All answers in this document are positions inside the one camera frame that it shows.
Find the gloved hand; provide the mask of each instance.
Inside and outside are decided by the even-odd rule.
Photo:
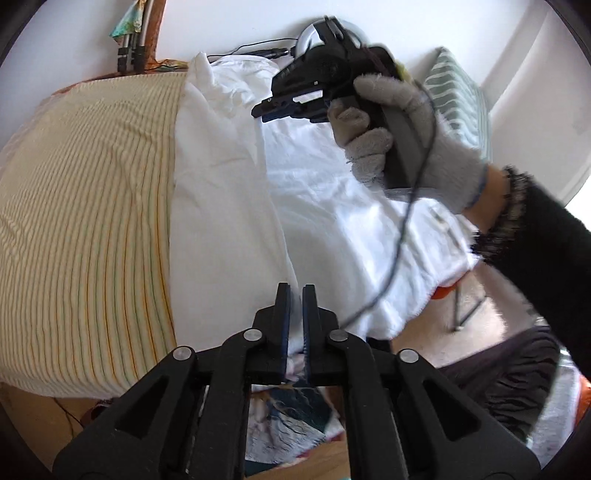
[[[486,183],[487,166],[480,159],[480,152],[463,145],[447,121],[433,112],[426,93],[409,83],[374,74],[358,77],[353,84],[359,96],[405,111],[425,152],[433,134],[433,115],[437,115],[436,139],[419,195],[439,200],[452,213],[461,213],[476,203]],[[355,178],[369,188],[382,187],[385,154],[392,148],[392,134],[385,128],[368,131],[369,115],[356,108],[346,108],[340,100],[331,103],[328,117],[335,141],[345,149]],[[408,189],[386,193],[396,199],[408,197]]]

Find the orange fabric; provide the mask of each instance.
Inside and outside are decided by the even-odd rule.
[[[462,275],[462,277],[455,282],[451,287],[437,287],[433,295],[431,295],[431,300],[442,300],[447,297],[452,291],[457,288],[457,285],[464,280],[464,277],[468,275],[469,272],[466,272]]]
[[[577,411],[577,420],[575,425],[583,419],[583,415],[591,406],[591,382],[581,375],[581,395],[579,397],[579,409]]]

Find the striped blanket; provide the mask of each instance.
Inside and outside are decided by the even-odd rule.
[[[0,153],[0,379],[108,398],[175,346],[168,294],[182,73],[98,80]]]

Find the black cable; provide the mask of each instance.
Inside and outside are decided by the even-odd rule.
[[[238,50],[240,50],[241,48],[244,48],[244,47],[253,47],[254,45],[261,45],[263,43],[271,43],[271,42],[274,42],[274,41],[283,41],[283,40],[297,41],[297,38],[291,38],[291,37],[273,38],[272,40],[263,40],[263,41],[257,41],[257,42],[254,42],[254,43],[245,43],[244,45],[240,45],[238,48],[235,48],[230,53],[223,53],[223,54],[220,54],[220,55],[208,55],[207,58],[209,58],[209,57],[226,57],[228,55],[234,55]]]
[[[371,301],[366,303],[361,309],[359,309],[356,313],[354,313],[351,317],[349,317],[347,320],[345,320],[339,326],[339,328],[342,330],[347,329],[349,326],[351,326],[352,323],[359,320],[363,315],[365,315],[367,312],[372,310],[384,298],[384,296],[387,294],[388,290],[392,286],[392,283],[394,283],[394,278],[396,277],[396,273],[398,271],[398,265],[400,263],[399,260],[400,260],[401,254],[402,254],[402,246],[404,244],[404,236],[406,234],[408,221],[409,221],[411,214],[413,212],[413,206],[418,199],[418,191],[420,188],[420,184],[423,179],[423,175],[427,169],[428,160],[431,157],[431,153],[432,153],[433,147],[435,145],[435,140],[437,138],[437,114],[435,111],[435,104],[433,102],[433,99],[431,98],[431,95],[429,95],[428,91],[425,89],[425,87],[422,84],[420,84],[418,82],[416,82],[415,84],[417,85],[418,88],[420,88],[423,91],[423,93],[425,95],[427,95],[427,98],[429,99],[429,104],[431,105],[431,111],[433,112],[433,134],[431,136],[431,139],[429,140],[429,145],[427,146],[427,148],[425,150],[425,155],[423,157],[421,167],[419,168],[419,171],[417,174],[417,179],[414,182],[413,188],[412,188],[410,195],[408,197],[408,207],[407,207],[406,213],[404,215],[404,219],[402,220],[402,226],[400,227],[400,237],[398,237],[398,243],[397,243],[396,249],[395,249],[396,253],[395,253],[394,259],[392,261],[392,266],[390,267],[390,271],[388,273],[387,279],[384,282],[384,284],[382,285],[382,288],[380,289],[378,294]],[[420,134],[418,133],[417,127],[414,125],[414,122],[410,118],[409,114],[407,112],[405,112],[404,110],[402,111],[402,113],[405,116],[408,124],[410,125],[415,138],[420,140],[420,138],[421,138]]]
[[[64,405],[62,405],[61,403],[59,403],[57,401],[57,398],[53,397],[53,401],[56,403],[56,405],[58,407],[61,408],[61,410],[63,411],[63,413],[66,414],[66,417],[68,419],[68,425],[70,425],[70,430],[72,433],[72,438],[74,438],[74,429],[72,428],[72,423],[70,422],[70,419],[74,419],[74,421],[80,425],[80,428],[84,429],[84,425],[82,425],[82,422],[80,422],[80,420],[78,420],[74,415],[72,415],[72,413],[70,413],[69,411],[66,410],[66,408],[64,407]]]

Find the metal leg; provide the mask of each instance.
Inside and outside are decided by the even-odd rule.
[[[476,311],[480,308],[480,306],[486,300],[486,294],[479,299],[476,304],[470,309],[468,313],[466,313],[463,317],[460,317],[460,299],[462,298],[462,292],[460,288],[461,282],[457,284],[456,291],[454,292],[454,306],[453,306],[453,331],[459,332],[464,328],[464,325],[468,320],[472,318],[472,316],[476,313]]]

